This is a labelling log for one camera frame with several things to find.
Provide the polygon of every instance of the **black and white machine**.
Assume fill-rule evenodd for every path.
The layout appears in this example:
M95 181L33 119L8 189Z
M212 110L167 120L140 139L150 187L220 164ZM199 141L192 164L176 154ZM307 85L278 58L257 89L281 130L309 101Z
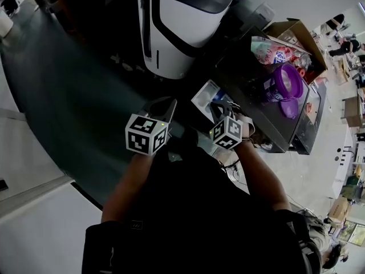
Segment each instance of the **black and white machine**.
M144 63L169 79L186 76L232 0L138 0Z

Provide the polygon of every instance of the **white box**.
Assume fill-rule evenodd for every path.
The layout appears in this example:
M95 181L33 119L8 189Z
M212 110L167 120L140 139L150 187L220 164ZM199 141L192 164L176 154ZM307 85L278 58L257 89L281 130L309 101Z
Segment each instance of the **white box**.
M128 150L153 155L165 143L169 124L132 114L125 127L125 144Z
M216 145L231 149L242 142L242 124L240 120L226 116L211 129L210 137Z

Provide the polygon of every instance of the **table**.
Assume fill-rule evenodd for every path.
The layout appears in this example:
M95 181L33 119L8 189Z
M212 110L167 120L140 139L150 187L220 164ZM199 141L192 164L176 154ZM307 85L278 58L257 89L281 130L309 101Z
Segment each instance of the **table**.
M304 92L299 99L299 113L294 119L283 115L279 103L263 103L258 86L262 86L265 77L278 65L262 65L257 61L250 51L251 37L254 35L266 37L259 29L252 27L218 54L208 54L208 63L203 65L200 62L200 70L195 74L195 82L201 82L195 93L211 79L241 106L243 112L252 118L256 130L273 144L268 152L286 152L304 113L309 88L303 81ZM217 44L214 44L214 48L219 49Z
M363 109L360 95L353 96L342 100L344 102L344 116L349 127L362 127Z

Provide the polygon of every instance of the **dark table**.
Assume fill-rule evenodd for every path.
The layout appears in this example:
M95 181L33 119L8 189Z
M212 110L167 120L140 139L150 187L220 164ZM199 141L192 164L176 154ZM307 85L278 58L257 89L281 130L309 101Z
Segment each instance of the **dark table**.
M251 37L254 35L265 37L260 30L251 28L226 46L215 58L210 57L210 63L198 76L201 85L195 91L197 92L208 79L216 82L241 106L243 112L252 118L258 132L273 144L273 148L268 152L286 152L299 127L309 88L303 81L305 88L303 96L299 99L299 113L294 119L283 115L279 103L263 103L257 87L262 86L265 77L278 65L265 66L257 61L250 51Z

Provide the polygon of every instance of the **white panel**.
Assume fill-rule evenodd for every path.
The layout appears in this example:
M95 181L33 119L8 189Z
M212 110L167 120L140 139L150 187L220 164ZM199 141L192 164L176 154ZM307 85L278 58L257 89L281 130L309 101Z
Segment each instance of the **white panel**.
M176 0L160 0L160 16L162 23L179 38L194 47L203 47L219 27L228 7L211 14Z
M311 163L309 169L310 174L319 176L313 180L313 187L317 193L329 198L336 199L339 196L351 159L349 153L345 153L345 157L342 157L347 133L348 126L346 124L333 124L326 131L326 136L317 136L312 150L312 153L321 155L320 159Z
M0 178L9 187L0 192L0 200L63 175L27 122L0 118Z
M102 212L66 185L0 220L2 274L81 273L85 230Z
M143 9L141 7L141 0L138 0L139 20L142 49L143 46ZM186 76L194 58L188 57L173 44L170 43L159 31L155 28L152 22L152 8L150 7L150 26L151 26L151 58L144 56L144 63L151 72L169 79L181 79ZM159 66L157 68L157 51L159 51Z

